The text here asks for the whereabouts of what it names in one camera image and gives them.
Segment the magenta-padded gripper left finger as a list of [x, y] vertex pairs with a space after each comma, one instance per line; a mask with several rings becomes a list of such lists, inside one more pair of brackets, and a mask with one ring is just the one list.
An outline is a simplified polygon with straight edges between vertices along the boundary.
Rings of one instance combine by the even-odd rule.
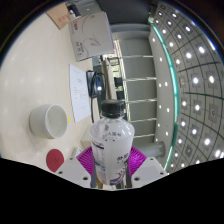
[[96, 188], [97, 177], [92, 148], [76, 148], [56, 171], [56, 175], [84, 188]]

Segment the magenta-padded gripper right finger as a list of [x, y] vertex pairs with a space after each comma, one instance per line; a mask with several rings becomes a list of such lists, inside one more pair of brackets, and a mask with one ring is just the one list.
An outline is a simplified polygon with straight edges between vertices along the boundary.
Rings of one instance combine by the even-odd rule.
[[126, 186], [140, 188], [167, 176], [167, 172], [155, 157], [146, 157], [132, 147], [128, 160]]

